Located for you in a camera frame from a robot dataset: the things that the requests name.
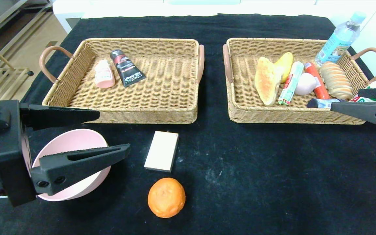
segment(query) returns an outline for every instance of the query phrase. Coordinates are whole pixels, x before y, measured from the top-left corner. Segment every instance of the black tablecloth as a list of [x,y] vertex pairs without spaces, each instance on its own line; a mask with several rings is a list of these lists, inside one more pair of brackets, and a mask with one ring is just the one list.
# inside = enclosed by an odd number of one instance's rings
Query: black tablecloth
[[[131,143],[90,194],[41,199],[12,208],[0,199],[0,234],[376,234],[376,125],[238,124],[227,113],[222,45],[231,37],[327,39],[327,18],[218,15],[82,19],[61,44],[86,38],[189,38],[205,46],[198,119],[191,125],[84,124],[30,132],[33,158],[57,135],[100,132],[110,145]],[[67,58],[47,67],[57,76]],[[360,66],[368,77],[366,67]],[[40,104],[51,87],[41,73],[24,101]],[[143,164],[154,131],[180,135],[172,173]],[[174,177],[186,204],[160,219],[147,205],[152,184]]]

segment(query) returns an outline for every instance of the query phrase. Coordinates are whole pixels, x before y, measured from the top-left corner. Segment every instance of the screw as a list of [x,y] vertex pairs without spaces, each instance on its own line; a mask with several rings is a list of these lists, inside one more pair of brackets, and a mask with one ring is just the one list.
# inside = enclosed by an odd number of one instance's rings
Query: screw
[[66,177],[57,177],[55,180],[55,184],[61,184],[66,180]]
[[46,188],[47,186],[49,186],[49,182],[40,180],[40,181],[37,181],[37,186],[39,186],[41,188]]

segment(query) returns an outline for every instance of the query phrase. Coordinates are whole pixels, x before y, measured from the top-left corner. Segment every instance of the black tube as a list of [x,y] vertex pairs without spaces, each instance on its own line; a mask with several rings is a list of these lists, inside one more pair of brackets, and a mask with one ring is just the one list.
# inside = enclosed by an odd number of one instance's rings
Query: black tube
[[114,50],[111,52],[110,57],[114,62],[124,87],[130,86],[131,84],[146,78],[133,62],[124,55],[123,51]]

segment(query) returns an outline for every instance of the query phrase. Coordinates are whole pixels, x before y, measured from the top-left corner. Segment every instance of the bread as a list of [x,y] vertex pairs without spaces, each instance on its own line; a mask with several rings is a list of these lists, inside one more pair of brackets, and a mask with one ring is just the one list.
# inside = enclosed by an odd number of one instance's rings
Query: bread
[[267,58],[259,58],[255,73],[255,88],[266,106],[275,103],[282,73],[283,69],[280,67],[276,69],[275,65]]
[[348,100],[353,97],[351,82],[340,66],[328,61],[321,66],[320,75],[330,95],[341,100]]

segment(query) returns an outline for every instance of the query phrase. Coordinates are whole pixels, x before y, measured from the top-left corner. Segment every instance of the yellow banana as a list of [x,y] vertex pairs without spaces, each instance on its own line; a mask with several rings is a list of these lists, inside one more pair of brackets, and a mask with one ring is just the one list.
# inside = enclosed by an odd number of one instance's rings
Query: yellow banana
[[276,67],[283,68],[281,83],[284,83],[287,80],[288,75],[290,74],[291,66],[293,62],[294,62],[294,58],[291,52],[287,52],[283,54],[281,58],[279,58],[279,60],[275,62]]

